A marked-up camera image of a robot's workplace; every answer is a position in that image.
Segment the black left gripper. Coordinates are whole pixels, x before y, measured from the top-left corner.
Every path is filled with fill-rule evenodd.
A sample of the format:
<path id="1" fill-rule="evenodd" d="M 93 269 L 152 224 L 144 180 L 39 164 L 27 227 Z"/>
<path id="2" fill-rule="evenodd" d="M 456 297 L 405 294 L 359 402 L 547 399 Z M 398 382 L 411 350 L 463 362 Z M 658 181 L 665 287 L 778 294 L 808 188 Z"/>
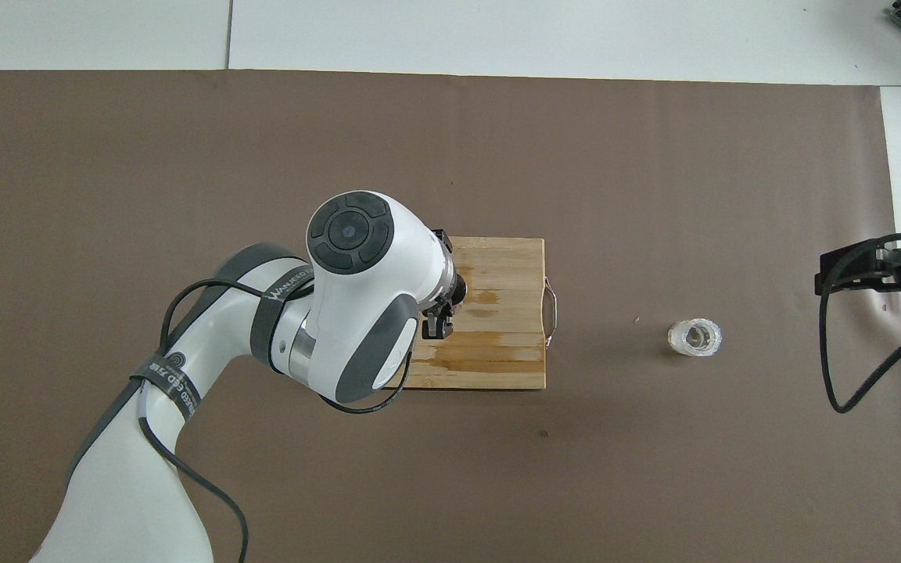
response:
<path id="1" fill-rule="evenodd" d="M 433 234 L 443 243 L 448 252 L 453 250 L 451 237 L 444 229 L 433 229 Z M 422 311 L 422 338 L 446 339 L 454 334 L 454 307 L 459 307 L 465 300 L 468 286 L 461 274 L 454 275 L 453 291 L 450 292 L 451 307 L 430 307 Z"/>

